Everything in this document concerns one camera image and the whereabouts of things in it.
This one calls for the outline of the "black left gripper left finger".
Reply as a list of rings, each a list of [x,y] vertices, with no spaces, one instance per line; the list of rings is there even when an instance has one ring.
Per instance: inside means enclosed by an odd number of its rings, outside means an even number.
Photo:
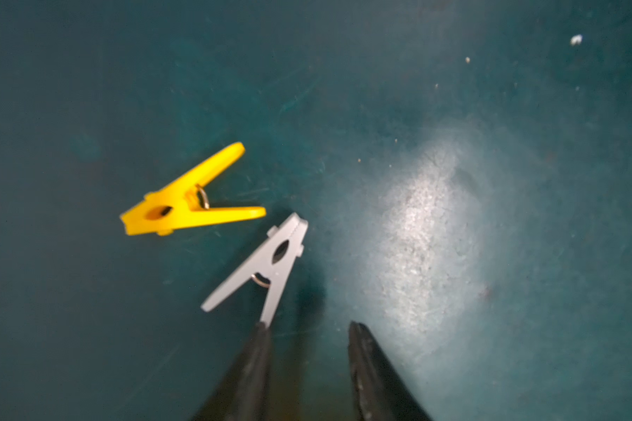
[[[258,322],[217,389],[191,420],[268,420],[270,329]]]

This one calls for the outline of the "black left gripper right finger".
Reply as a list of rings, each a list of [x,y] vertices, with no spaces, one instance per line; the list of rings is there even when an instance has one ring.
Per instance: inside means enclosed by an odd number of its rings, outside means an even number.
[[[431,420],[367,325],[350,323],[348,354],[357,420]]]

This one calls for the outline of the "grey clothespin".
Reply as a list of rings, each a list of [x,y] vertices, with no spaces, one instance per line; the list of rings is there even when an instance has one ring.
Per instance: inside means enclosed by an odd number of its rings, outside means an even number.
[[[267,239],[202,303],[211,312],[246,282],[259,275],[269,280],[260,322],[271,326],[296,259],[304,252],[308,222],[293,212],[280,226],[272,226]]]

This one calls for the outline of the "yellow clothespin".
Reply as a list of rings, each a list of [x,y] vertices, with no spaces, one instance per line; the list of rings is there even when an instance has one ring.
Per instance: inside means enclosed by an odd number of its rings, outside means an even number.
[[[119,218],[129,236],[155,233],[168,236],[177,230],[260,219],[260,206],[212,208],[205,186],[245,153],[236,142],[202,161],[159,191],[147,193],[140,203]]]

